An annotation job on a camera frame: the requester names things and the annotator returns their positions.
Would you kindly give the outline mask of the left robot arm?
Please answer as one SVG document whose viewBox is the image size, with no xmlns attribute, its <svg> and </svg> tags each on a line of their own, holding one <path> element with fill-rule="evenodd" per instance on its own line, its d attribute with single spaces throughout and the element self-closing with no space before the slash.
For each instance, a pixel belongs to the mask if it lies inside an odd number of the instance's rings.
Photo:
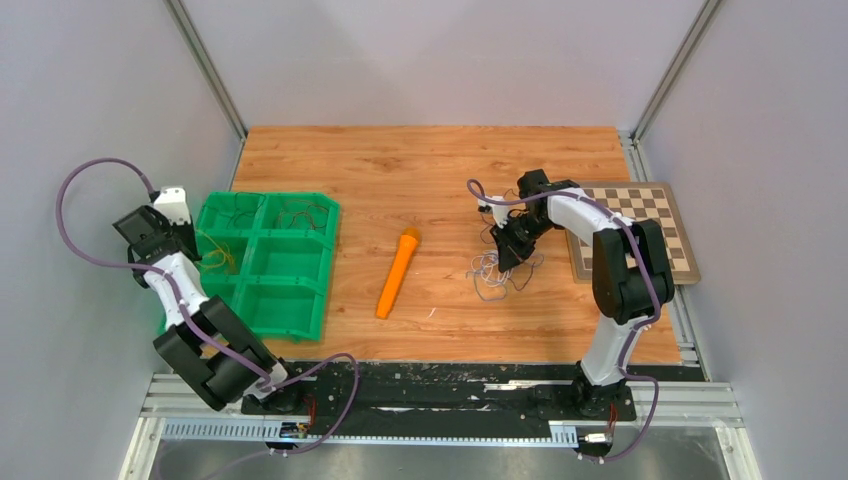
<svg viewBox="0 0 848 480">
<path fill-rule="evenodd" d="M 153 290 L 166 327 L 153 345 L 174 372 L 212 409 L 253 396 L 282 414 L 300 410 L 306 388 L 288 376 L 241 318 L 218 295 L 202 288 L 193 224 L 171 222 L 144 205 L 113 223 L 128 243 L 133 276 Z"/>
</svg>

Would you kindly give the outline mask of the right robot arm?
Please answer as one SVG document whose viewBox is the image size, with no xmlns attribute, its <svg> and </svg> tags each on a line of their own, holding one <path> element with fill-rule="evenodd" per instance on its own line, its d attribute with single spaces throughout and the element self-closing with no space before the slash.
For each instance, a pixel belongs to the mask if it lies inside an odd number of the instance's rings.
<svg viewBox="0 0 848 480">
<path fill-rule="evenodd" d="M 543 170 L 526 172 L 517 186 L 515 200 L 478 199 L 479 209 L 493 216 L 490 233 L 500 272 L 527 262 L 537 241 L 554 229 L 568 231 L 592 248 L 591 287 L 600 319 L 570 393 L 577 413 L 596 417 L 609 407 L 610 392 L 629 379 L 626 366 L 639 337 L 673 299 L 662 227 L 654 220 L 615 213 L 577 183 L 552 182 Z"/>
</svg>

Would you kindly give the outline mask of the green plastic compartment bin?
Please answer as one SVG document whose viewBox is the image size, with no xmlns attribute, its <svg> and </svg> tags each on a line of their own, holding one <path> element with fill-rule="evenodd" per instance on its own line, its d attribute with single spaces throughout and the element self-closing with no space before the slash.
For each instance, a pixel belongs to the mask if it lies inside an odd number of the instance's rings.
<svg viewBox="0 0 848 480">
<path fill-rule="evenodd" d="M 195 222 L 203 290 L 263 340 L 321 340 L 340 220 L 322 193 L 210 193 Z"/>
</svg>

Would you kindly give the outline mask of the orange toy microphone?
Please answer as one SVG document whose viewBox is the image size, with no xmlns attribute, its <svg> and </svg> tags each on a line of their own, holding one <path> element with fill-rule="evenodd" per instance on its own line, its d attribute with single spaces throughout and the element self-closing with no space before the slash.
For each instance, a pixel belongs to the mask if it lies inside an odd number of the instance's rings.
<svg viewBox="0 0 848 480">
<path fill-rule="evenodd" d="M 397 251 L 387 275 L 380 298 L 377 302 L 375 315 L 379 319 L 387 319 L 399 294 L 411 259 L 422 240 L 418 228 L 408 227 L 399 237 Z"/>
</svg>

